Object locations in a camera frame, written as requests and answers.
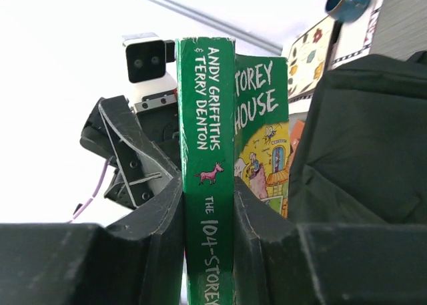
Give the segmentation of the green coin book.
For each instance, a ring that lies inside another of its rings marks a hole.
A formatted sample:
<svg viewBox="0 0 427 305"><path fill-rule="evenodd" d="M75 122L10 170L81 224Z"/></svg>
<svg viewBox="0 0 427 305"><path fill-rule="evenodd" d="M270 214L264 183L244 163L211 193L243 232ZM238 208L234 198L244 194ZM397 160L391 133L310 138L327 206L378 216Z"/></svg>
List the green coin book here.
<svg viewBox="0 0 427 305"><path fill-rule="evenodd" d="M225 37L180 39L176 53L187 299L231 304L234 180L288 213L287 61L238 55Z"/></svg>

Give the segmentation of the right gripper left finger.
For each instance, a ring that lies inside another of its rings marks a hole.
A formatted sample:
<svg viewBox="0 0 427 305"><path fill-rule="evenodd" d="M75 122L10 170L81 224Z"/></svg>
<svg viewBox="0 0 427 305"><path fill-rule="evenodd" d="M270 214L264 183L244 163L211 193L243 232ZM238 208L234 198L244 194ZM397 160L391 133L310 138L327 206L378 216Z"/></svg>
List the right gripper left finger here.
<svg viewBox="0 0 427 305"><path fill-rule="evenodd" d="M178 304L180 178L118 222L3 224L2 304Z"/></svg>

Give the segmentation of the black student backpack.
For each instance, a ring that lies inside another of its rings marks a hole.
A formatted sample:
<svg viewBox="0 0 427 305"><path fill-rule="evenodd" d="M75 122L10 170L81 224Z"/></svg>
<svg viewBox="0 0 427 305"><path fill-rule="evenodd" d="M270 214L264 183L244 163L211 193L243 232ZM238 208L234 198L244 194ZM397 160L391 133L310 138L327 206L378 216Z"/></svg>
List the black student backpack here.
<svg viewBox="0 0 427 305"><path fill-rule="evenodd" d="M321 78L290 170L292 222L426 223L426 53Z"/></svg>

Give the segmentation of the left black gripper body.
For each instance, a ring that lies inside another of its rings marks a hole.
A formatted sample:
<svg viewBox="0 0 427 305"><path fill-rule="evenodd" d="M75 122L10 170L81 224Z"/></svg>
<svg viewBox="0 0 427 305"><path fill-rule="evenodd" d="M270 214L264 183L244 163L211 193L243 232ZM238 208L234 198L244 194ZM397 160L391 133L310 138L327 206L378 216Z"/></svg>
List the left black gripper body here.
<svg viewBox="0 0 427 305"><path fill-rule="evenodd" d="M135 114L123 96L102 97L79 142L115 169L104 196L119 205L137 209L170 183L181 188L176 105Z"/></svg>

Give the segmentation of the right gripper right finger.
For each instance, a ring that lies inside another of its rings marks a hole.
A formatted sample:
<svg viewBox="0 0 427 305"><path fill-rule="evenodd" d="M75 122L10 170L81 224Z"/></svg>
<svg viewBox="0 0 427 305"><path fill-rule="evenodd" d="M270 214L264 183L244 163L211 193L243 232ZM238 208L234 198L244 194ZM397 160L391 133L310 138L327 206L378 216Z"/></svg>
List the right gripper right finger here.
<svg viewBox="0 0 427 305"><path fill-rule="evenodd" d="M238 304L425 304L426 227L298 224L234 190Z"/></svg>

